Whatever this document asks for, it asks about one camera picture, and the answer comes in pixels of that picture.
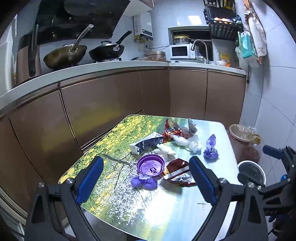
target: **kitchen countertop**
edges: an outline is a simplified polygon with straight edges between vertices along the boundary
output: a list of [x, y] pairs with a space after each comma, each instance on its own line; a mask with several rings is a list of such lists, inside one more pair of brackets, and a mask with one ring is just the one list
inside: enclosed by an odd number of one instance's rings
[[25, 82], [12, 90], [8, 91], [4, 95], [0, 96], [0, 110], [12, 103], [13, 101], [34, 92], [36, 90], [42, 89], [46, 86], [52, 85], [54, 83], [60, 82], [65, 79], [90, 74], [98, 71], [104, 70], [114, 70], [123, 68], [137, 68], [137, 67], [174, 67], [174, 68], [200, 68], [208, 70], [220, 70], [224, 72], [229, 72], [233, 74], [246, 75], [246, 72], [241, 69], [235, 69], [231, 67], [218, 66], [213, 64], [200, 64], [192, 62], [180, 62], [180, 63], [166, 63], [158, 61], [110, 61], [103, 63], [92, 63], [84, 64], [79, 66], [74, 66], [67, 69], [62, 69], [54, 71], [45, 75], [36, 77], [28, 82]]
[[[130, 115], [113, 128], [102, 140], [85, 153], [59, 180], [64, 182], [86, 168], [95, 156], [104, 159], [104, 170], [89, 199], [82, 207], [111, 226], [150, 241], [191, 241], [198, 232], [212, 206], [205, 202], [197, 186], [178, 187], [159, 179], [154, 191], [133, 189], [129, 177], [137, 176], [136, 163], [140, 156], [131, 154], [129, 144], [156, 131], [162, 133], [167, 117]], [[180, 126], [188, 126], [188, 120], [173, 118]], [[193, 154], [174, 141], [167, 142], [176, 152], [176, 158], [189, 161], [198, 156], [206, 168], [218, 178], [226, 178], [232, 184], [237, 180], [237, 162], [224, 126], [219, 122], [193, 120], [202, 143], [202, 151]], [[206, 140], [216, 136], [216, 160], [206, 160], [203, 150]], [[222, 227], [216, 237], [225, 237], [236, 202], [231, 202]]]

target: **faucet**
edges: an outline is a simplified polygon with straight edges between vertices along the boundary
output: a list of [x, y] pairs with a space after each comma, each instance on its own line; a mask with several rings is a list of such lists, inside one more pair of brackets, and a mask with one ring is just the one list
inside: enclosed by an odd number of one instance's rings
[[205, 44], [204, 41], [202, 41], [201, 39], [194, 40], [193, 45], [191, 46], [191, 50], [192, 50], [192, 51], [195, 50], [195, 43], [196, 43], [197, 41], [198, 41], [198, 42], [202, 42], [202, 43], [205, 45], [205, 53], [206, 53], [206, 55], [207, 55], [207, 60], [206, 60], [205, 63], [208, 64], [208, 63], [209, 63], [209, 54], [208, 54], [208, 52], [207, 52], [207, 45]]

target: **window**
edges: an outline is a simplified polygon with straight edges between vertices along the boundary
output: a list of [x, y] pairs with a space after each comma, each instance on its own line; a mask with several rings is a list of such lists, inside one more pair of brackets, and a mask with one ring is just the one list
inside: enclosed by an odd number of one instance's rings
[[[213, 46], [212, 40], [210, 37], [209, 29], [186, 29], [186, 30], [172, 30], [172, 39], [175, 35], [189, 35], [190, 43], [193, 44], [194, 40], [201, 39], [207, 45], [207, 50], [209, 54], [209, 61], [213, 61]], [[205, 46], [201, 42], [196, 42], [196, 45], [199, 48], [200, 54], [206, 57]]]

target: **wok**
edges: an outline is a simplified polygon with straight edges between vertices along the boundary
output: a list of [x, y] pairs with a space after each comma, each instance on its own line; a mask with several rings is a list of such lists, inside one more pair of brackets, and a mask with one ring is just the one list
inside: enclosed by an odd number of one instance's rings
[[86, 29], [78, 36], [74, 44], [64, 45], [61, 48], [55, 49], [48, 53], [43, 61], [50, 69], [58, 70], [75, 66], [84, 57], [87, 47], [80, 45], [82, 38], [93, 28], [92, 24], [89, 24]]
[[111, 44], [111, 41], [106, 40], [102, 41], [102, 45], [92, 49], [89, 51], [90, 57], [94, 61], [101, 62], [103, 60], [109, 59], [117, 59], [119, 58], [123, 51], [124, 51], [124, 45], [121, 45], [121, 42], [130, 34], [132, 33], [131, 30], [127, 31], [117, 42], [116, 44]]

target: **water heater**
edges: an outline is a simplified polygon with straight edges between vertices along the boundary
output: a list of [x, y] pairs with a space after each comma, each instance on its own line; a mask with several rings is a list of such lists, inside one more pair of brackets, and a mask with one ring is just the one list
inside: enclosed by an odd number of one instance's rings
[[149, 12], [143, 12], [133, 17], [135, 35], [153, 40], [151, 15]]

